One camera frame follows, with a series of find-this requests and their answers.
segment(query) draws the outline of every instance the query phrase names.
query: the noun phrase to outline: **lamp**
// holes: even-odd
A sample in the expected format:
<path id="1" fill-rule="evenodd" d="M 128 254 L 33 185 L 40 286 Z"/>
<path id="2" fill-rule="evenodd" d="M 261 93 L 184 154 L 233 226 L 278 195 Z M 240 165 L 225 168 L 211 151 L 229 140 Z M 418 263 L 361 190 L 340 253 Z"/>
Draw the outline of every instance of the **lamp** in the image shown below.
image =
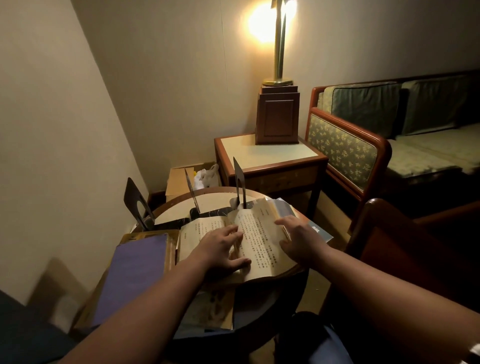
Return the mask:
<path id="1" fill-rule="evenodd" d="M 298 144 L 299 142 L 300 92 L 293 84 L 293 80 L 283 78 L 283 54 L 287 27 L 285 8 L 288 1 L 293 0 L 272 0 L 272 9 L 276 10 L 274 78 L 264 80 L 260 87 L 255 144 Z"/>
<path id="2" fill-rule="evenodd" d="M 276 9 L 274 78 L 264 80 L 263 84 L 265 86 L 287 86 L 293 84 L 293 80 L 283 79 L 283 54 L 285 52 L 285 30 L 287 28 L 287 12 L 285 11 L 285 7 L 288 1 L 289 0 L 272 0 L 272 9 Z"/>

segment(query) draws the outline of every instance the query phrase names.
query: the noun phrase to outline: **open book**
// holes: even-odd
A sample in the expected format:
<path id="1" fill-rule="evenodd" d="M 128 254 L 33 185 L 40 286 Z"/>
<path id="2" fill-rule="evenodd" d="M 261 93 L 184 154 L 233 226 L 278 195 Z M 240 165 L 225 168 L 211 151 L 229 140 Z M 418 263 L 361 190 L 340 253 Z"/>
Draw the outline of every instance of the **open book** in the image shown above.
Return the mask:
<path id="1" fill-rule="evenodd" d="M 257 200 L 250 209 L 234 210 L 227 216 L 198 218 L 180 230 L 179 261 L 189 256 L 200 240 L 211 230 L 236 224 L 243 232 L 240 246 L 232 247 L 231 258 L 246 257 L 252 260 L 249 268 L 236 272 L 222 284 L 239 284 L 252 279 L 286 276 L 300 267 L 280 247 L 281 240 L 289 240 L 283 226 L 275 225 L 279 217 L 274 200 Z"/>

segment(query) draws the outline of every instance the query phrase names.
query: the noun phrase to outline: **purple book cover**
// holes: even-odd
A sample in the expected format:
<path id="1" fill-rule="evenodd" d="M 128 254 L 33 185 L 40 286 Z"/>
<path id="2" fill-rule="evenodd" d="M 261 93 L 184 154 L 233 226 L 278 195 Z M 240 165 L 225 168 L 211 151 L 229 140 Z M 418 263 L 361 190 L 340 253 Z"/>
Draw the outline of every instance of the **purple book cover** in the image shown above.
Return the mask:
<path id="1" fill-rule="evenodd" d="M 155 235 L 117 246 L 92 327 L 103 324 L 163 276 L 167 237 Z"/>

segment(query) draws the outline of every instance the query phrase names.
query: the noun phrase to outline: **table leg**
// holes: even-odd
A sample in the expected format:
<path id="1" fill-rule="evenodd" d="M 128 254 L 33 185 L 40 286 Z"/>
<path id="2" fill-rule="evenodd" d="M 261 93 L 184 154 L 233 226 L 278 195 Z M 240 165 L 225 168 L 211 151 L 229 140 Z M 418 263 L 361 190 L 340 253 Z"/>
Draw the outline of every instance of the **table leg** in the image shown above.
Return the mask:
<path id="1" fill-rule="evenodd" d="M 315 179 L 315 185 L 312 188 L 312 194 L 310 195 L 310 200 L 308 200 L 307 213 L 305 214 L 310 220 L 313 220 L 315 214 L 315 209 L 317 208 L 318 197 L 320 196 L 320 191 L 322 190 L 322 181 L 325 173 L 326 166 L 318 166 L 317 178 Z"/>

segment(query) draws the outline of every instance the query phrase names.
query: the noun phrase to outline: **hand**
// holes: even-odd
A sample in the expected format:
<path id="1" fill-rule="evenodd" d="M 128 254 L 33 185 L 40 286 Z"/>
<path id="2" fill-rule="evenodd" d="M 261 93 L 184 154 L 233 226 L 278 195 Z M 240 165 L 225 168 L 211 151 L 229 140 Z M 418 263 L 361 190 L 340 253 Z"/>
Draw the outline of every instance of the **hand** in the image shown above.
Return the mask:
<path id="1" fill-rule="evenodd" d="M 279 218 L 275 224 L 283 225 L 292 240 L 291 242 L 281 241 L 282 250 L 300 265 L 314 268 L 322 249 L 328 248 L 322 237 L 308 223 L 295 216 Z"/>
<path id="2" fill-rule="evenodd" d="M 248 258 L 229 259 L 229 251 L 233 244 L 240 245 L 243 232 L 237 225 L 209 231 L 200 240 L 189 258 L 204 264 L 207 271 L 214 275 L 229 275 L 238 269 L 245 268 L 252 262 Z"/>

